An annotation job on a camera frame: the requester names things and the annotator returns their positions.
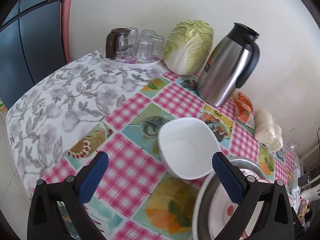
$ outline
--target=checkered tablecloth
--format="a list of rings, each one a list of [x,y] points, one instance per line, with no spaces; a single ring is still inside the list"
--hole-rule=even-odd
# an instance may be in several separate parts
[[[254,139],[254,130],[236,119],[232,99],[223,107],[212,107],[197,95],[197,78],[167,72],[153,80],[102,121],[100,127],[106,128],[108,137],[96,145],[93,154],[79,159],[66,154],[44,176],[47,183],[63,181],[77,174],[97,152],[106,152],[109,167],[85,208],[107,239],[192,238],[192,209],[187,209],[188,205],[193,207],[205,178],[180,181],[168,174],[161,164],[157,137],[149,134],[155,131],[154,126],[180,117],[206,122],[225,156],[243,156],[257,162],[270,182],[281,179],[286,184],[290,203],[295,208],[299,205],[299,195],[290,191],[293,169],[299,166],[295,153],[283,160],[270,153]],[[172,208],[175,202],[181,207]]]

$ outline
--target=white wall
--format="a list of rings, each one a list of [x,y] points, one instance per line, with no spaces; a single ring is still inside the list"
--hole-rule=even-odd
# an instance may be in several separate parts
[[[80,57],[105,44],[117,27],[152,29],[168,37],[181,21],[214,29],[213,46],[240,22],[260,33],[260,60],[241,91],[268,109],[284,132],[296,128],[299,154],[320,126],[320,30],[300,0],[72,0],[70,51]]]

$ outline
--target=square white bowl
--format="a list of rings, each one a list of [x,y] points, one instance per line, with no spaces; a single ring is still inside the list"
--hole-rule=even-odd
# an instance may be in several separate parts
[[[184,117],[172,120],[159,131],[161,161],[169,172],[182,179],[199,179],[213,171],[212,156],[220,145],[201,120]]]

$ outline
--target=stainless steel bowl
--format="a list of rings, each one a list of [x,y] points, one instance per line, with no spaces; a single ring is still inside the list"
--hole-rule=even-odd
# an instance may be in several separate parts
[[[231,157],[229,161],[232,165],[240,169],[248,169],[255,172],[261,179],[268,181],[260,166],[245,157]],[[211,202],[220,184],[218,176],[213,171],[205,179],[196,199],[192,217],[192,236],[193,240],[211,240],[209,233],[209,210]]]

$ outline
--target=thermos handle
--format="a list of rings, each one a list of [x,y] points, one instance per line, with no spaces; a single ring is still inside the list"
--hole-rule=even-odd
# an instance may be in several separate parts
[[[252,47],[252,53],[251,53],[251,58],[249,59],[249,62],[245,66],[244,70],[242,73],[238,76],[236,80],[236,88],[240,88],[244,85],[244,83],[247,81],[249,76],[251,75],[252,71],[256,67],[259,56],[260,56],[260,49],[253,40],[245,37],[245,40],[251,45]]]
[[[106,40],[106,58],[114,59],[117,55],[117,33],[109,33]]]

